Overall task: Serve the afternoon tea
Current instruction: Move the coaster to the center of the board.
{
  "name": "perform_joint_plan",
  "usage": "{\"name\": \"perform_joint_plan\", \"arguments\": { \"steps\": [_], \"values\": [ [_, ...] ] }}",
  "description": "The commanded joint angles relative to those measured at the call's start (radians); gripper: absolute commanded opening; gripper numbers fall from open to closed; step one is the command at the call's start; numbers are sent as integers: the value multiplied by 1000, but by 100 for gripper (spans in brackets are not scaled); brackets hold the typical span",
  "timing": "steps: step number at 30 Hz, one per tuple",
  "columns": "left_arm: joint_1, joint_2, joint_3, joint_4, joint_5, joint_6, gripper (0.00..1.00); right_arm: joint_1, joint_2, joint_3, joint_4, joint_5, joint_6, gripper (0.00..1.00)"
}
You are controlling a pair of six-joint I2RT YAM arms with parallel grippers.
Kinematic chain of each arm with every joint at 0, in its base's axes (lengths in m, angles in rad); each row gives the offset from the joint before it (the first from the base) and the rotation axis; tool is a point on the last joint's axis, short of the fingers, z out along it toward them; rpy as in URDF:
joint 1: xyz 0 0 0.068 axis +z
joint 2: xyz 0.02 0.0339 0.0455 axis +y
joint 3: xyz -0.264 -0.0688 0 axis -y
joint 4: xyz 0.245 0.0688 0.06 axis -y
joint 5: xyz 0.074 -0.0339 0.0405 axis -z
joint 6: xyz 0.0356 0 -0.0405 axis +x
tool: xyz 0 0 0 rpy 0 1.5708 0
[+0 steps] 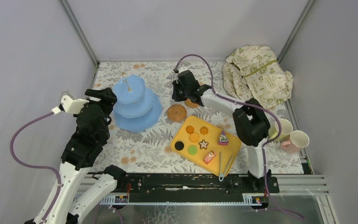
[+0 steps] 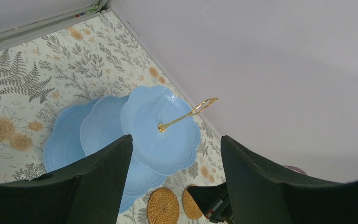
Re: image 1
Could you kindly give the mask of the woven rattan coaster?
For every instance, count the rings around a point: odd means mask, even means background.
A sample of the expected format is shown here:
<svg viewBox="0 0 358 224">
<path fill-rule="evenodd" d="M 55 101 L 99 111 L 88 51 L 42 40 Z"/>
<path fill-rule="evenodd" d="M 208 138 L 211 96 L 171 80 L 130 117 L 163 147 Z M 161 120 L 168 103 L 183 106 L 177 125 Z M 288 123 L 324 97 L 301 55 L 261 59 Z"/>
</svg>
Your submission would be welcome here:
<svg viewBox="0 0 358 224">
<path fill-rule="evenodd" d="M 200 87 L 200 84 L 198 81 L 195 81 L 195 83 L 192 85 L 192 86 L 187 86 L 185 89 L 184 89 L 184 95 L 186 97 L 186 101 L 185 101 L 185 105 L 187 107 L 190 107 L 190 108 L 196 108 L 198 107 L 199 105 L 197 104 L 194 104 L 190 101 L 190 95 L 191 94 L 196 94 L 196 95 L 200 95 L 199 94 L 199 90 L 198 88 Z"/>
<path fill-rule="evenodd" d="M 167 117 L 173 122 L 181 122 L 187 117 L 187 110 L 182 105 L 172 105 L 167 109 Z"/>
</svg>

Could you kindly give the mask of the yellow serving tray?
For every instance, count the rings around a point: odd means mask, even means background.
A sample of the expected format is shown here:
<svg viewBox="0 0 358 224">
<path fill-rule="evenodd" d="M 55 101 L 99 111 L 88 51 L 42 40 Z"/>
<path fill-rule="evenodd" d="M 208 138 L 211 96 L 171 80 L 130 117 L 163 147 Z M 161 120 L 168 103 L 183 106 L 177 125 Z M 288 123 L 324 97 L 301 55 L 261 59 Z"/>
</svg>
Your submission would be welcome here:
<svg viewBox="0 0 358 224">
<path fill-rule="evenodd" d="M 223 179 L 228 175 L 241 145 L 237 136 L 189 116 L 171 140 L 170 149 Z"/>
</svg>

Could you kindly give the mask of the light blue tongs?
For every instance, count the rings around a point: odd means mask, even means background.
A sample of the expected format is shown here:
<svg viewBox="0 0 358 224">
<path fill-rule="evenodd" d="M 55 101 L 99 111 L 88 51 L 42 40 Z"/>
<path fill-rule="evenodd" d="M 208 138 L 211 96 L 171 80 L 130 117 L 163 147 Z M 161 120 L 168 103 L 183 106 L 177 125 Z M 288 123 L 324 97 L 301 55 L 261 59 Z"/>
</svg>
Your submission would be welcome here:
<svg viewBox="0 0 358 224">
<path fill-rule="evenodd" d="M 228 159 L 227 163 L 223 163 L 223 154 L 222 152 L 219 152 L 219 174 L 218 174 L 218 180 L 222 182 L 224 180 L 224 177 L 226 176 L 226 172 L 229 170 L 230 165 L 232 164 L 232 161 L 234 159 L 234 156 L 231 155 Z"/>
</svg>

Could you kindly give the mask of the blue three-tier cake stand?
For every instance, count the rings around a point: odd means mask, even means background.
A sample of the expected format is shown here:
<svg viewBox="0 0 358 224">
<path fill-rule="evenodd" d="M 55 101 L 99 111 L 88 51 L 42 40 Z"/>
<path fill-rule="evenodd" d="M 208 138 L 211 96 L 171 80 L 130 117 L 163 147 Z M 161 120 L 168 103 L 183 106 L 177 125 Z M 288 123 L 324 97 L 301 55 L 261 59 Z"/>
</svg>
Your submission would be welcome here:
<svg viewBox="0 0 358 224">
<path fill-rule="evenodd" d="M 153 90 L 146 87 L 143 78 L 123 75 L 112 90 L 117 97 L 113 115 L 119 128 L 137 133 L 157 123 L 163 107 Z"/>
</svg>

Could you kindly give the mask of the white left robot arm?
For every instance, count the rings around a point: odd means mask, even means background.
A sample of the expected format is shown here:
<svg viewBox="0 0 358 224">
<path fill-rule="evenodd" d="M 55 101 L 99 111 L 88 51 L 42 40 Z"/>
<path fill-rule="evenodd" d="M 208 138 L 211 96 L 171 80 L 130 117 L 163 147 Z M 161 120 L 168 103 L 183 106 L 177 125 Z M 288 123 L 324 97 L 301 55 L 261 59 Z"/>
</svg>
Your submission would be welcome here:
<svg viewBox="0 0 358 224">
<path fill-rule="evenodd" d="M 49 113 L 72 114 L 76 118 L 76 130 L 61 155 L 59 169 L 54 170 L 55 187 L 40 213 L 27 221 L 29 224 L 80 224 L 105 196 L 126 186 L 127 173 L 110 165 L 96 183 L 75 199 L 82 180 L 110 138 L 110 114 L 117 102 L 110 88 L 87 89 L 85 96 L 86 99 L 75 99 L 70 92 L 63 92 L 60 104 Z"/>
</svg>

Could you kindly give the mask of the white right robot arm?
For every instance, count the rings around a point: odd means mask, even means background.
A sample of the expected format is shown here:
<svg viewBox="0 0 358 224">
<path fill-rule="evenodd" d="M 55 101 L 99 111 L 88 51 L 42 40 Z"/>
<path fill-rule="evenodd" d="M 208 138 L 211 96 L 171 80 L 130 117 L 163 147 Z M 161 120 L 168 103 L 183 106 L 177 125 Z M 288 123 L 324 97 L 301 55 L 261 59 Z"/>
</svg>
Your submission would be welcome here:
<svg viewBox="0 0 358 224">
<path fill-rule="evenodd" d="M 247 145 L 249 156 L 250 189 L 261 192 L 271 177 L 267 166 L 264 147 L 268 143 L 270 122 L 254 98 L 240 102 L 232 97 L 218 94 L 211 86 L 200 85 L 190 70 L 173 71 L 177 77 L 173 81 L 172 98 L 176 102 L 190 100 L 202 107 L 209 107 L 234 119 L 236 134 L 242 143 Z"/>
</svg>

